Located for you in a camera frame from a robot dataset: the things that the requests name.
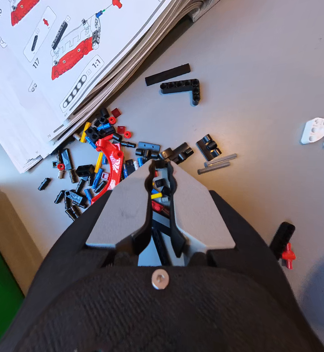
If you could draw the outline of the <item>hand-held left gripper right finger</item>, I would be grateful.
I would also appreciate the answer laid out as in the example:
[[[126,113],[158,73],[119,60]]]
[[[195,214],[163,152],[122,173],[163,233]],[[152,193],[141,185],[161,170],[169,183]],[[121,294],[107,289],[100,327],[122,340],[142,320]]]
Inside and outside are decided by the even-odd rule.
[[[209,190],[179,167],[167,163],[170,184],[170,239],[177,258],[234,249],[230,234]]]

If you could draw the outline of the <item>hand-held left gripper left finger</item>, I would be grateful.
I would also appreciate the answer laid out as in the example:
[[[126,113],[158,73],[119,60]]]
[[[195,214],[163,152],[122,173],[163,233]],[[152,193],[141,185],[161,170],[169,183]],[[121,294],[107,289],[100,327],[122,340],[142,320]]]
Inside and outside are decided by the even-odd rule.
[[[148,246],[152,229],[152,180],[155,161],[149,160],[111,192],[86,245],[138,256]]]

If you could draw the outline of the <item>black dotted strip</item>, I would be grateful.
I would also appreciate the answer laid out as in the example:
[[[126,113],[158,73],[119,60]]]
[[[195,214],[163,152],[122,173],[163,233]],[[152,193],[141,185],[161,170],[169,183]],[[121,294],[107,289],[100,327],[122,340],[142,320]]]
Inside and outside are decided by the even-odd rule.
[[[152,228],[151,236],[154,241],[161,265],[170,266],[171,261],[168,255],[168,251],[167,251],[162,233],[158,229]]]

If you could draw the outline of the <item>black five-hole beam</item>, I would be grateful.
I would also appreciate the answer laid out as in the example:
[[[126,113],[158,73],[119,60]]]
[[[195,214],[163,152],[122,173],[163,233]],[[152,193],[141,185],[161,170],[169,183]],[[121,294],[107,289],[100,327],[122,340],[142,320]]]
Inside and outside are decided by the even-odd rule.
[[[290,242],[290,239],[295,231],[295,226],[289,222],[282,222],[278,227],[269,248],[276,260],[281,259],[282,253]]]

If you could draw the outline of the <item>pile of small toy bricks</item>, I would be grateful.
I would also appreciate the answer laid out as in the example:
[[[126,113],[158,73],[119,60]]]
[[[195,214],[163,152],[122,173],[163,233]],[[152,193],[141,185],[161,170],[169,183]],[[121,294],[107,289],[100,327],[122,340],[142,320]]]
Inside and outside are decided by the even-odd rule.
[[[130,131],[125,130],[123,126],[115,128],[114,125],[119,116],[120,112],[118,109],[112,111],[112,116],[108,114],[106,109],[103,109],[94,124],[86,123],[82,136],[75,135],[74,138],[80,142],[85,138],[85,142],[96,150],[98,139],[113,135],[108,140],[113,144],[120,143],[121,151],[122,147],[136,148],[136,144],[123,140],[123,138],[131,138],[132,134]],[[140,142],[136,149],[138,161],[132,159],[125,161],[124,157],[120,181],[127,178],[149,160],[157,162],[173,161],[176,164],[180,164],[193,153],[193,149],[187,143],[181,144],[176,149],[168,148],[160,152],[159,145]],[[68,172],[71,182],[77,184],[75,190],[61,190],[54,203],[59,204],[63,201],[65,213],[74,221],[81,215],[80,208],[86,209],[88,205],[91,205],[92,198],[98,195],[106,186],[110,174],[110,166],[103,152],[99,152],[96,165],[80,165],[76,169],[73,166],[68,148],[57,149],[54,155],[56,159],[52,162],[52,167],[58,171],[58,178],[62,179],[65,173]]]

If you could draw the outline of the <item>red axle pin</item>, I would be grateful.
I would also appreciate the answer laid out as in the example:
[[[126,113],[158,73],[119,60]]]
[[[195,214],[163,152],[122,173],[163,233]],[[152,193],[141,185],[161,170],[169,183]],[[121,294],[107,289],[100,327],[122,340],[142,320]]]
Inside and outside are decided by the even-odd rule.
[[[293,270],[293,262],[296,260],[296,255],[295,255],[294,251],[292,250],[291,243],[287,243],[285,250],[282,253],[281,259],[287,269]]]

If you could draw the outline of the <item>white curved brick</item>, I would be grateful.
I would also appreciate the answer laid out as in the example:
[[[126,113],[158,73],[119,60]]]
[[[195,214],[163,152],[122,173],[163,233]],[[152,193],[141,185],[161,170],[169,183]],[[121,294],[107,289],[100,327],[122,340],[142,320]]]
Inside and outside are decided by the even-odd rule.
[[[315,143],[324,137],[324,118],[316,117],[306,122],[301,144]]]

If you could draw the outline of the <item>instruction booklet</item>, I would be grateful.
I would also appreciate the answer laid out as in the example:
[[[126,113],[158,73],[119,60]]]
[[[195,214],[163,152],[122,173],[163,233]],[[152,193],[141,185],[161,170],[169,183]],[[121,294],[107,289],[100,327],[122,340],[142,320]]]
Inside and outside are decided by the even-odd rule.
[[[0,144],[17,170],[54,151],[184,16],[217,2],[0,0]]]

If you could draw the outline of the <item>grey desk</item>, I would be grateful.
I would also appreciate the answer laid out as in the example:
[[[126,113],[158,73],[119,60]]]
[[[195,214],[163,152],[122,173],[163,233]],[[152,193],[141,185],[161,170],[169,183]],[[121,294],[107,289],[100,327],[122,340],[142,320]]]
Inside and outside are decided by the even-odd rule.
[[[190,64],[151,86],[145,77]],[[305,123],[324,118],[324,1],[220,1],[103,106],[121,111],[134,142],[187,142],[181,167],[217,191],[270,242],[296,226],[294,269],[284,268],[309,323],[324,334],[324,147],[301,144]],[[160,84],[198,79],[191,92]],[[210,134],[230,166],[198,175],[196,142]]]

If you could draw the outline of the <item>red curved arch piece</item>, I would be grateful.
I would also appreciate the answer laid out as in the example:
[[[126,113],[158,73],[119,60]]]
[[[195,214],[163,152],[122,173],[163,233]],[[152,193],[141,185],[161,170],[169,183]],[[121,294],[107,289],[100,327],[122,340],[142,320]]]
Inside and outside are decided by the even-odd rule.
[[[98,139],[96,142],[96,150],[103,152],[103,154],[107,157],[110,166],[110,174],[106,186],[100,193],[98,193],[98,195],[92,198],[91,205],[93,205],[101,196],[103,196],[104,193],[113,190],[121,180],[124,153],[121,151],[120,143],[113,144],[108,140],[108,138],[112,136],[113,135],[109,135],[108,137]]]

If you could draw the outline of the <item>dark grey axle rod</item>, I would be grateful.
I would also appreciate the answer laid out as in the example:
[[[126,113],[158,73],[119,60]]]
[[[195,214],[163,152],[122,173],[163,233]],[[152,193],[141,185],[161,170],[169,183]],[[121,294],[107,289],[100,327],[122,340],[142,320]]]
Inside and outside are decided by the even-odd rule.
[[[202,169],[198,169],[197,173],[198,173],[198,175],[202,175],[202,174],[209,173],[209,172],[212,172],[212,171],[215,171],[218,169],[226,168],[228,166],[230,166],[230,161],[225,161],[225,162],[217,163],[215,165],[204,167]]]
[[[219,163],[223,163],[223,162],[227,162],[227,161],[233,160],[233,159],[235,159],[237,157],[238,157],[238,155],[236,153],[233,153],[233,154],[230,154],[230,155],[227,155],[227,156],[218,156],[218,157],[212,159],[211,161],[206,161],[204,163],[204,166],[205,166],[205,168],[207,168],[207,167],[219,164]]]

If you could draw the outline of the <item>black pin connector block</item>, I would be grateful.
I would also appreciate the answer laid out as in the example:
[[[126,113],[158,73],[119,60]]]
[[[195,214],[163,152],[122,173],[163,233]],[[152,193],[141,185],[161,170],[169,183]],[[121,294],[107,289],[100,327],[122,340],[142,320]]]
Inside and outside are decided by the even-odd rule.
[[[222,154],[210,134],[206,134],[202,139],[197,141],[196,146],[208,162]]]

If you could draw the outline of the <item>brown cardboard sheet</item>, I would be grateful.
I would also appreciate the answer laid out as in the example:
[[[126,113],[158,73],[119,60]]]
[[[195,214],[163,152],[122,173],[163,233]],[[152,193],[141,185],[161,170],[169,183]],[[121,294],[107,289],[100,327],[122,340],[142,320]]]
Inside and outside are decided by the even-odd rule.
[[[44,258],[10,200],[1,190],[0,253],[26,296]]]

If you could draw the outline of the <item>black L-shaped beam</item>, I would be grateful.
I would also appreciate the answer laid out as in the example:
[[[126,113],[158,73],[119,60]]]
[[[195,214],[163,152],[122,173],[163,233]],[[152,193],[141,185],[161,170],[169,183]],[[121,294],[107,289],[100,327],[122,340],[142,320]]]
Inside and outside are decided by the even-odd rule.
[[[161,83],[160,90],[162,94],[191,92],[193,106],[197,106],[201,99],[200,84],[196,78]]]

